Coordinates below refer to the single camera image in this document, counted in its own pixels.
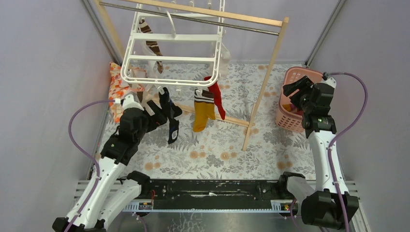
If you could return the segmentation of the white plastic clip hanger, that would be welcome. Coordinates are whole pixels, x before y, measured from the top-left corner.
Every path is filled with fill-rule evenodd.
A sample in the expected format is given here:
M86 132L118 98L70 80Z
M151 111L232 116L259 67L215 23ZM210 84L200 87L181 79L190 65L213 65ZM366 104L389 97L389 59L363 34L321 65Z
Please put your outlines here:
M220 53L225 19L216 14L192 12L180 8L164 8L137 3L129 41L120 74L130 85L196 87L199 89L214 84L220 77ZM139 20L144 18L152 30L142 33ZM156 56L146 45L156 41L162 56ZM162 61L163 72L157 70L157 61ZM189 77L167 77L167 64L208 65L208 80Z

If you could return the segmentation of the white sock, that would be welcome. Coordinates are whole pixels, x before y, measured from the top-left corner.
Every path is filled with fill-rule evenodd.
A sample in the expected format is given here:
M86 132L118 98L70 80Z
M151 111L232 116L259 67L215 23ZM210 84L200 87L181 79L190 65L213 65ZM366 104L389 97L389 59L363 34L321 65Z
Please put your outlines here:
M221 53L220 53L220 65L219 65L219 73L220 79L224 79L227 77L229 72L229 63L231 60L230 51L226 48L226 46L222 43L221 44Z

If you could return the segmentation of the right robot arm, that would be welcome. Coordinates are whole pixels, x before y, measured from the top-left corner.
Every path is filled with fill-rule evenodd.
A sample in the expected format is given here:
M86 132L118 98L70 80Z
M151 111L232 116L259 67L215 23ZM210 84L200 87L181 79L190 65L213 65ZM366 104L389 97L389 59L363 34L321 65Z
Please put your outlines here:
M347 230L359 200L350 195L337 162L337 129L329 114L335 88L336 81L331 77L314 83L307 76L283 86L283 94L303 112L302 127L314 157L316 187L301 174L284 173L277 192L284 199L294 197L303 223Z

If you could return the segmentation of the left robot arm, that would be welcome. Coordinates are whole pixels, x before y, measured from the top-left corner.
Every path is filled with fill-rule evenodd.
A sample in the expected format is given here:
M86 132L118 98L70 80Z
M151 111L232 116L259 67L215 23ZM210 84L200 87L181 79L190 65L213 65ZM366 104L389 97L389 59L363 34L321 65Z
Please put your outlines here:
M114 99L123 109L120 125L110 136L99 159L94 159L95 171L85 191L65 217L56 218L52 228L56 232L105 232L122 210L136 198L149 199L153 204L155 190L150 177L138 171L129 173L121 187L109 196L138 146L154 125L149 113L133 96Z

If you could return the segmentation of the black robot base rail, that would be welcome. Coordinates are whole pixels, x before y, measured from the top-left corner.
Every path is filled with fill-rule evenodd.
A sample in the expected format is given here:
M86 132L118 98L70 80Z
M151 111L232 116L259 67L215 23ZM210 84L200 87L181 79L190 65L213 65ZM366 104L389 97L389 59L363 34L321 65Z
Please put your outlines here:
M275 180L152 179L124 211L288 214L292 201Z

